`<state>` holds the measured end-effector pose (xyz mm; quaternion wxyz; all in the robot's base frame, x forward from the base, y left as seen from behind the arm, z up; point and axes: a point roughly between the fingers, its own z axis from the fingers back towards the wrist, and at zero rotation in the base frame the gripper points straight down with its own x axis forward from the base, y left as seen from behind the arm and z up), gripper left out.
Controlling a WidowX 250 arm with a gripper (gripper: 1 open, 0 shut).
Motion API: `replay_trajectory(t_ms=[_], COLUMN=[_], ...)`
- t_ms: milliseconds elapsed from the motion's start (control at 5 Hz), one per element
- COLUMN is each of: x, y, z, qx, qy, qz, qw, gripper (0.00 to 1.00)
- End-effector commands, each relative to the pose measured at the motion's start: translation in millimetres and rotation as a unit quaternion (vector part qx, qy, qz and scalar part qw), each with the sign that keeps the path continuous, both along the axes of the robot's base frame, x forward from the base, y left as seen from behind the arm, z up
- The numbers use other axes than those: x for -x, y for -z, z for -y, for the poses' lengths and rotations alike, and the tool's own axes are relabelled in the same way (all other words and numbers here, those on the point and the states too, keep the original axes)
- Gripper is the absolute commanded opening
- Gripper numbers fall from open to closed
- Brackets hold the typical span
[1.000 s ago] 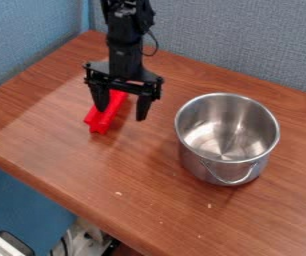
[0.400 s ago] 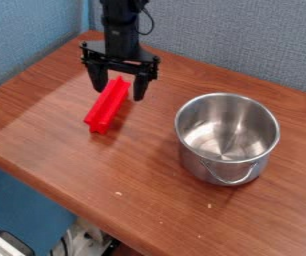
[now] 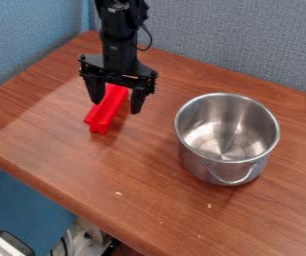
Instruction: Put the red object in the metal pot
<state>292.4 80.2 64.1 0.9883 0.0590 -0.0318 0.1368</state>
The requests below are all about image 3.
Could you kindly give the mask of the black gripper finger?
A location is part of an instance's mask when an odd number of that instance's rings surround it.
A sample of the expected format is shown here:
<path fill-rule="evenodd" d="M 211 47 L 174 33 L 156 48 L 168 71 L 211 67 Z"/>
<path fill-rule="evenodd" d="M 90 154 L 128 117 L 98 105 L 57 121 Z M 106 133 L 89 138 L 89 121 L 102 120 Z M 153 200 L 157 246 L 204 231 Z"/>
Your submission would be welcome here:
<path fill-rule="evenodd" d="M 130 95 L 130 113 L 138 114 L 145 101 L 146 93 L 142 89 L 134 89 Z"/>
<path fill-rule="evenodd" d="M 98 105 L 105 95 L 105 80 L 97 77 L 86 77 L 85 86 L 92 102 Z"/>

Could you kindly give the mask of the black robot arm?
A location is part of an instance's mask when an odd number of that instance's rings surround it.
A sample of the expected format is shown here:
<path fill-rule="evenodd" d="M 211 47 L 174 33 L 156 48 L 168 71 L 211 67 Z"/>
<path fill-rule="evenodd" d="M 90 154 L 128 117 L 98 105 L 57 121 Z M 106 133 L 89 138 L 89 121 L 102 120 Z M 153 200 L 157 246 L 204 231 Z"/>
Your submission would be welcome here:
<path fill-rule="evenodd" d="M 157 72 L 145 66 L 137 56 L 137 31 L 148 19 L 145 0 L 94 0 L 101 20 L 101 54 L 81 54 L 78 74 L 85 81 L 90 101 L 100 104 L 105 84 L 112 83 L 132 90 L 130 113 L 141 111 L 145 97 L 154 93 Z"/>

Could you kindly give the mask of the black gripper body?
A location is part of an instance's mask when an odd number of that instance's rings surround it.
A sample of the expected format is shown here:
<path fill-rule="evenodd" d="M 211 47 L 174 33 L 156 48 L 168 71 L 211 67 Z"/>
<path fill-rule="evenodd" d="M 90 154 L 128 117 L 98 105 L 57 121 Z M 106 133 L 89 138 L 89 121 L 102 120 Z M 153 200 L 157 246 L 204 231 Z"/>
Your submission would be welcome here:
<path fill-rule="evenodd" d="M 128 40 L 101 39 L 100 54 L 81 54 L 80 76 L 102 78 L 129 89 L 142 89 L 146 95 L 154 93 L 157 72 L 137 58 L 136 38 Z"/>

